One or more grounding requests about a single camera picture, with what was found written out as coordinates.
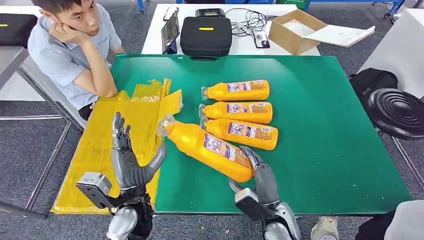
person's leg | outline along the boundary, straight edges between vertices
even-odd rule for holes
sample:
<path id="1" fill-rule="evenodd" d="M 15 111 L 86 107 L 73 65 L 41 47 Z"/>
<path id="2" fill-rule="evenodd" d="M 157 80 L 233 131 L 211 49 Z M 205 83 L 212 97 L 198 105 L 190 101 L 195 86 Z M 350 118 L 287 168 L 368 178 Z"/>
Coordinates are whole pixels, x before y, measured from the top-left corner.
<path id="1" fill-rule="evenodd" d="M 395 211 L 377 215 L 359 226 L 355 240 L 384 240 Z"/>
<path id="2" fill-rule="evenodd" d="M 90 114 L 92 114 L 92 111 L 93 109 L 91 104 L 88 104 L 87 106 L 83 106 L 80 110 L 78 110 L 79 115 L 85 121 L 88 121 Z"/>
<path id="3" fill-rule="evenodd" d="M 339 240 L 337 217 L 321 216 L 310 231 L 311 240 Z"/>

robotic hand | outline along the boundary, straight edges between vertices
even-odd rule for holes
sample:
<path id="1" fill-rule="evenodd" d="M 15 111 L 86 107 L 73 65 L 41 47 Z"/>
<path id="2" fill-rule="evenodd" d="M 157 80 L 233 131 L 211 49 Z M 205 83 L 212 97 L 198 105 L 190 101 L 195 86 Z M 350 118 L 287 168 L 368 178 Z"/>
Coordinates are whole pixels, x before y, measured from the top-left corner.
<path id="1" fill-rule="evenodd" d="M 165 158 L 165 145 L 162 143 L 156 155 L 146 166 L 139 166 L 133 153 L 130 140 L 130 125 L 124 130 L 125 119 L 117 112 L 112 123 L 113 148 L 110 153 L 113 170 L 122 194 L 135 187 L 143 187 L 149 183 Z"/>
<path id="2" fill-rule="evenodd" d="M 250 148 L 240 146 L 240 149 L 253 166 L 256 193 L 229 178 L 229 185 L 236 193 L 235 205 L 253 220 L 262 221 L 265 240 L 300 240 L 295 214 L 280 200 L 273 170 Z"/>
<path id="3" fill-rule="evenodd" d="M 166 150 L 161 144 L 156 155 L 145 166 L 140 166 L 133 153 L 130 126 L 124 129 L 125 120 L 117 112 L 112 123 L 113 148 L 110 152 L 113 170 L 119 185 L 119 196 L 108 196 L 112 184 L 101 173 L 86 172 L 76 186 L 96 207 L 107 207 L 114 215 L 106 233 L 111 240 L 147 240 L 154 232 L 153 213 L 146 184 L 149 183 L 164 161 Z"/>

yellow tape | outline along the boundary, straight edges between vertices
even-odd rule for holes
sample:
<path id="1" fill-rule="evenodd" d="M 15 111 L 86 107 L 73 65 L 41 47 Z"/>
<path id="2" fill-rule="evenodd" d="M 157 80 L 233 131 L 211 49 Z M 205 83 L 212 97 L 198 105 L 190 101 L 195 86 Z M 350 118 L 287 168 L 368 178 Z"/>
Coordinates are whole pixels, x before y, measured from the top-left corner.
<path id="1" fill-rule="evenodd" d="M 96 103 L 87 127 L 79 140 L 66 177 L 51 209 L 56 214 L 108 214 L 108 209 L 98 209 L 80 192 L 75 183 L 85 172 L 105 174 L 112 183 L 109 196 L 117 197 L 119 186 L 110 160 L 112 148 L 112 120 L 117 111 L 131 125 L 132 149 L 141 166 L 156 154 L 162 139 L 156 137 L 158 116 L 175 114 L 181 109 L 181 90 L 168 95 L 171 82 L 161 84 L 152 80 L 149 85 L 137 85 L 132 98 L 125 91 L 115 97 L 101 97 Z M 159 171 L 147 184 L 147 192 L 154 203 Z"/>

green table mat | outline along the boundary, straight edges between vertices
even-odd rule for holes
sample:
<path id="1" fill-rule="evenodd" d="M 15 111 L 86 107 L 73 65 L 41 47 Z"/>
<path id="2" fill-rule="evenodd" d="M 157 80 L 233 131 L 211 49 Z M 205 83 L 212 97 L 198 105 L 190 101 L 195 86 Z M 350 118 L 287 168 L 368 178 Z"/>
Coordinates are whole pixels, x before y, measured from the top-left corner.
<path id="1" fill-rule="evenodd" d="M 131 96 L 136 84 L 170 78 L 182 89 L 183 123 L 199 123 L 200 88 L 264 79 L 279 130 L 274 150 L 254 150 L 275 174 L 281 200 L 298 215 L 371 215 L 411 200 L 337 59 L 332 56 L 231 55 L 194 61 L 182 55 L 117 56 L 112 75 Z M 158 213 L 235 214 L 227 177 L 165 140 L 156 198 Z M 243 186 L 254 188 L 253 181 Z"/>

